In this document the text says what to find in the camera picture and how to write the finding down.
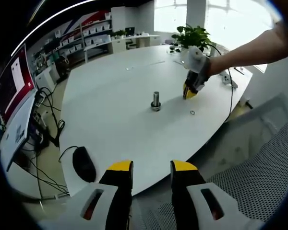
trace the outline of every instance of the monitor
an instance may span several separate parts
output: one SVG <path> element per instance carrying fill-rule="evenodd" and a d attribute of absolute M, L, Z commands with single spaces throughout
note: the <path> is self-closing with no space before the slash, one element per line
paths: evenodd
<path fill-rule="evenodd" d="M 5 124 L 34 88 L 23 45 L 0 75 L 0 116 Z"/>
<path fill-rule="evenodd" d="M 134 35 L 134 27 L 128 27 L 128 28 L 126 28 L 126 35 L 127 36 L 132 36 L 132 35 Z"/>

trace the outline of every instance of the human arm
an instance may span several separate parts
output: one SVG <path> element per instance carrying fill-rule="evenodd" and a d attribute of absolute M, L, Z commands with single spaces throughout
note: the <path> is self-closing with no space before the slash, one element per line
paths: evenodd
<path fill-rule="evenodd" d="M 272 63 L 288 57 L 288 33 L 283 23 L 227 54 L 211 58 L 209 76 L 230 67 Z"/>

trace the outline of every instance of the hand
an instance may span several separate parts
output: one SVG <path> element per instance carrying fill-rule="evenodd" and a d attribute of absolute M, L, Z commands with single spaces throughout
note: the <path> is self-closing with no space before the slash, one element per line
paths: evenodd
<path fill-rule="evenodd" d="M 226 62 L 224 56 L 219 57 L 211 57 L 210 58 L 210 68 L 208 70 L 208 76 L 211 77 L 213 75 L 219 74 L 220 72 L 228 69 L 226 66 Z"/>

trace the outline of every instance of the ceiling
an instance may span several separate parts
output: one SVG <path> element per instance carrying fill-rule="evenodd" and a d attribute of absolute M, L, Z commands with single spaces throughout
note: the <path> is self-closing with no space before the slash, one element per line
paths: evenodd
<path fill-rule="evenodd" d="M 44 0 L 34 19 L 29 23 L 33 12 L 41 1 L 42 0 L 0 1 L 0 63 L 9 60 L 10 54 L 22 39 L 45 19 L 84 0 Z M 77 6 L 58 15 L 49 23 L 43 25 L 29 37 L 26 43 L 30 46 L 30 44 L 35 43 L 49 31 L 77 16 L 117 6 L 137 7 L 148 1 L 150 0 L 116 0 L 110 4 L 109 0 L 96 0 Z"/>

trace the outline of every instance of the metal cylinder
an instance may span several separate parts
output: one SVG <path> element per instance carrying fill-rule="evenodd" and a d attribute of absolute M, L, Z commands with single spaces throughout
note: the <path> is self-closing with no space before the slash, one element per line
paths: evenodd
<path fill-rule="evenodd" d="M 154 92 L 154 101 L 153 101 L 154 107 L 159 106 L 159 92 Z"/>

